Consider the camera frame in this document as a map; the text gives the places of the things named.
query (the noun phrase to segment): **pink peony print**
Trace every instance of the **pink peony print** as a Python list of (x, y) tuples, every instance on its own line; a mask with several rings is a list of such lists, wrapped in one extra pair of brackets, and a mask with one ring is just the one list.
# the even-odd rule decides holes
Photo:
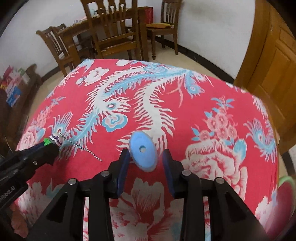
[(41, 191), (41, 183), (33, 183), (17, 200), (20, 211), (26, 215), (30, 226), (37, 221), (45, 207), (51, 201), (51, 199), (42, 194)]
[[(88, 201), (86, 201), (83, 240), (88, 240)], [(110, 214), (115, 240), (173, 240), (171, 227), (180, 223), (183, 200), (164, 205), (164, 187), (155, 182), (149, 185), (136, 178), (131, 193), (123, 192), (119, 200), (110, 200)]]
[(210, 133), (208, 131), (201, 131), (200, 132), (200, 140), (201, 141), (205, 141), (205, 140), (208, 140), (210, 138), (211, 138), (211, 136), (210, 136)]
[(224, 97), (220, 97), (219, 100), (221, 101), (222, 104), (225, 104), (225, 98)]
[(208, 197), (203, 197), (204, 213), (205, 213), (205, 241), (211, 240), (211, 228), (210, 228), (210, 208)]
[(230, 138), (237, 138), (237, 130), (234, 126), (228, 126), (228, 135)]
[(37, 137), (37, 131), (36, 131), (37, 126), (29, 126), (27, 131), (23, 134), (19, 145), (18, 145), (18, 150), (24, 150), (32, 147), (35, 145), (35, 140)]
[(275, 208), (277, 206), (276, 194), (277, 187), (272, 190), (271, 200), (268, 201), (268, 197), (264, 196), (255, 210), (255, 217), (259, 220), (266, 232), (271, 228), (274, 219)]
[(37, 116), (37, 119), (36, 119), (36, 121), (37, 121), (36, 126), (37, 126), (37, 127), (39, 127), (39, 128), (43, 128), (43, 127), (45, 126), (45, 124), (46, 124), (46, 119), (47, 119), (47, 117), (48, 117), (50, 111), (51, 111), (51, 108), (48, 108), (48, 107), (47, 107), (45, 110), (42, 110), (42, 111), (40, 112), (40, 114)]
[(219, 123), (219, 126), (227, 127), (228, 119), (225, 114), (219, 113), (215, 116), (215, 119)]
[(219, 110), (219, 113), (227, 115), (226, 109), (224, 107), (220, 107), (218, 110)]
[(217, 128), (216, 133), (219, 139), (226, 140), (229, 137), (228, 129), (224, 126), (220, 126), (219, 128)]
[(200, 178), (224, 178), (244, 200), (248, 174), (246, 167), (240, 168), (241, 162), (240, 156), (223, 141), (211, 139), (189, 145), (182, 164)]
[(217, 128), (220, 127), (220, 123), (214, 117), (208, 118), (205, 122), (207, 123), (207, 127), (211, 131), (215, 131)]

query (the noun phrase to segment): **blue gripper pad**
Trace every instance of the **blue gripper pad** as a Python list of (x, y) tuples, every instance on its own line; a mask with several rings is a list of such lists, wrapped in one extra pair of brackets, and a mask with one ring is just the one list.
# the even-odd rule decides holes
[(168, 149), (165, 149), (163, 152), (163, 168), (165, 170), (165, 177), (167, 180), (167, 184), (168, 184), (168, 189), (170, 191), (170, 194), (172, 194), (172, 196), (175, 196), (175, 189), (174, 189), (174, 185), (173, 185), (173, 176), (170, 170), (170, 164), (169, 162), (172, 162), (172, 156), (170, 154), (170, 151)]
[(128, 172), (128, 166), (130, 162), (130, 153), (127, 149), (123, 149), (119, 161), (121, 162), (121, 169), (118, 174), (117, 178), (117, 195), (120, 197), (120, 195), (123, 192), (124, 183), (126, 181), (126, 175)]

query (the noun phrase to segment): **bead chain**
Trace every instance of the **bead chain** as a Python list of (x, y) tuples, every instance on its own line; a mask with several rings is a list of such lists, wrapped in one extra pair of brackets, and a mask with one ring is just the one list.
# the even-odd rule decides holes
[(102, 161), (102, 159), (99, 158), (99, 157), (97, 157), (97, 156), (96, 156), (91, 150), (86, 149), (86, 148), (84, 148), (84, 147), (82, 147), (82, 146), (80, 146), (80, 145), (75, 144), (73, 141), (70, 141), (69, 139), (67, 139), (66, 137), (64, 137), (62, 133), (59, 133), (59, 135), (60, 135), (62, 138), (64, 138), (65, 140), (69, 141), (72, 145), (77, 146), (77, 147), (78, 147), (79, 149), (81, 149), (81, 150), (88, 151), (90, 154), (92, 154), (92, 155), (94, 156), (94, 158), (98, 159), (99, 161)]

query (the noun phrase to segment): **hole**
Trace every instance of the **hole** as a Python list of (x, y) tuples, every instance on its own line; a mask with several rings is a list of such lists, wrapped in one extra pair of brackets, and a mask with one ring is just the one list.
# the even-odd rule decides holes
[(246, 215), (244, 214), (243, 210), (228, 192), (225, 193), (225, 198), (231, 221), (238, 222), (246, 219)]
[(50, 213), (47, 215), (47, 219), (49, 221), (57, 222), (57, 223), (62, 223), (63, 222), (63, 217), (64, 217), (64, 212), (65, 212), (65, 207), (67, 203), (67, 198), (68, 194), (64, 193), (57, 203), (54, 205)]
[(140, 152), (145, 153), (145, 151), (146, 151), (146, 147), (144, 147), (144, 146), (140, 146), (139, 150), (140, 150)]

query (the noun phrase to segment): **screw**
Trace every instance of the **screw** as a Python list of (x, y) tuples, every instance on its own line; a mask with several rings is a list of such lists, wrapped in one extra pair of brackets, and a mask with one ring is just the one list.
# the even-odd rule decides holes
[(102, 172), (101, 172), (101, 175), (102, 175), (103, 177), (107, 177), (107, 176), (110, 175), (110, 172), (109, 172), (109, 171), (102, 171)]
[(75, 178), (71, 178), (71, 179), (68, 181), (68, 183), (69, 183), (70, 185), (74, 185), (74, 184), (76, 183), (76, 179), (75, 179)]
[(219, 184), (223, 184), (224, 183), (224, 179), (221, 178), (221, 177), (217, 177), (216, 178), (216, 182), (219, 183)]
[(191, 172), (189, 170), (183, 170), (182, 171), (183, 176), (189, 176)]

